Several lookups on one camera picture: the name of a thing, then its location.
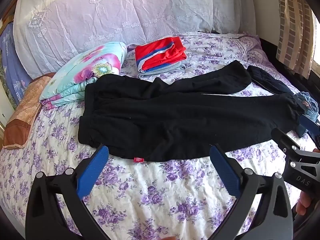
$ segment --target floral bedsheet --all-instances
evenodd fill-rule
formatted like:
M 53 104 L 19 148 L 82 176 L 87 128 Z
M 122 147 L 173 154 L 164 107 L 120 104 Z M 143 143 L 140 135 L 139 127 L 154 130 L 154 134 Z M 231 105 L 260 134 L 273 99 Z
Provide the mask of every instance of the floral bedsheet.
M 187 69 L 157 75 L 168 83 L 217 70 L 237 59 L 245 67 L 256 65 L 263 68 L 298 92 L 268 62 L 256 36 L 188 33 L 180 37 L 187 47 Z M 133 52 L 128 54 L 121 74 L 137 77 Z M 155 77 L 144 79 L 152 81 Z M 253 83 L 234 94 L 242 97 L 267 95 L 270 93 Z M 0 199 L 22 225 L 25 225 L 28 196 L 36 173 L 61 174 L 68 167 L 76 167 L 95 151 L 77 141 L 79 117 L 83 111 L 83 102 L 42 110 L 27 146 L 1 151 Z M 301 139 L 294 132 L 289 136 L 302 149 L 312 151 L 315 148 L 307 134 Z M 238 160 L 242 167 L 249 167 L 261 175 L 271 176 L 284 169 L 285 156 L 273 141 L 227 155 Z M 287 188 L 293 205 L 300 192 L 290 185 Z M 70 229 L 79 233 L 62 196 L 58 199 Z M 83 200 L 109 237 L 119 240 L 154 240 L 164 236 L 184 240 L 207 239 L 235 201 L 227 193 L 208 157 L 133 163 L 112 156 L 90 195 Z M 248 229 L 258 202 L 257 197 L 241 232 Z

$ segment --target clothing label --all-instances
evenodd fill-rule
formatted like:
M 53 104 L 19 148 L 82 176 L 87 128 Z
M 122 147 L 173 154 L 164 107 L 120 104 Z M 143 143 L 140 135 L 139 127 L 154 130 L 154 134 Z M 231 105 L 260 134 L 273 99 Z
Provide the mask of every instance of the clothing label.
M 134 157 L 133 162 L 134 163 L 143 163 L 144 162 L 144 158 Z
M 308 103 L 307 101 L 303 101 L 302 103 L 303 103 L 307 108 L 310 109 L 310 105 L 309 105 L 309 103 Z

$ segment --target black gripper frame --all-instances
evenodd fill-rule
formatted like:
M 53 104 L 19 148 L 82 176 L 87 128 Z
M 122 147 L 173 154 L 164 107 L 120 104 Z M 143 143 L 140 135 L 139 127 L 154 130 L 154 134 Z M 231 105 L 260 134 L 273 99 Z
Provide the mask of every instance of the black gripper frame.
M 292 213 L 281 174 L 275 173 L 271 177 L 257 175 L 251 169 L 243 169 L 235 159 L 227 157 L 219 146 L 215 147 L 239 177 L 241 186 L 240 196 L 208 240 L 292 240 Z M 237 236 L 256 194 L 262 196 L 250 228 Z
M 292 213 L 283 178 L 276 173 L 272 177 L 256 175 L 248 169 L 246 173 L 235 159 L 215 147 L 238 176 L 240 187 L 236 202 L 209 240 L 292 240 Z M 77 179 L 94 155 L 82 160 L 72 174 L 69 169 L 56 176 L 37 174 L 27 206 L 26 240 L 110 240 L 76 192 Z M 82 236 L 68 229 L 56 194 L 63 195 Z M 262 197 L 252 224 L 247 232 L 237 236 L 256 194 Z
M 294 240 L 318 239 L 315 235 L 319 236 L 320 233 L 320 207 L 316 206 L 320 199 L 320 153 L 300 150 L 300 147 L 278 128 L 272 130 L 271 136 L 286 154 L 284 181 L 312 198 L 304 216 L 296 214 L 295 207 L 293 208 Z
M 56 176 L 37 173 L 27 206 L 26 240 L 110 240 L 76 192 L 78 178 L 101 147 L 90 158 L 83 159 L 75 169 L 72 169 L 72 174 L 70 174 L 71 168 Z M 56 194 L 63 195 L 82 236 L 69 230 Z

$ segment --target brown cushion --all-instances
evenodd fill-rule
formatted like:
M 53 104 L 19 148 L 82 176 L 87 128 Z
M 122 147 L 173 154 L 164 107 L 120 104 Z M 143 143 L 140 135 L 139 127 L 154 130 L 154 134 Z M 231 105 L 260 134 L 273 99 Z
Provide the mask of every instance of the brown cushion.
M 22 101 L 4 129 L 4 148 L 18 149 L 25 147 L 33 123 L 42 108 L 39 97 L 53 75 L 54 73 L 43 75 L 29 84 Z

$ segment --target grey garment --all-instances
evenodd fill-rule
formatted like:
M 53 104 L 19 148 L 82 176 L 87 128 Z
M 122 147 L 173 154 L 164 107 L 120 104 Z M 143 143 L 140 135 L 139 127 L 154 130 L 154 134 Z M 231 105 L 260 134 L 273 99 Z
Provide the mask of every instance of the grey garment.
M 172 70 L 184 70 L 186 69 L 186 66 L 185 66 L 185 63 L 187 63 L 186 60 L 182 60 L 182 61 L 179 61 L 179 62 L 176 62 L 172 65 L 168 65 L 164 68 L 160 68 L 160 69 L 155 69 L 153 71 L 148 71 L 148 72 L 145 72 L 145 73 L 140 73 L 138 74 L 138 78 L 142 78 L 144 76 L 150 76 L 150 75 L 158 75 L 158 74 L 162 74 L 162 73 L 165 73 L 165 72 L 169 72 L 169 71 L 172 71 Z

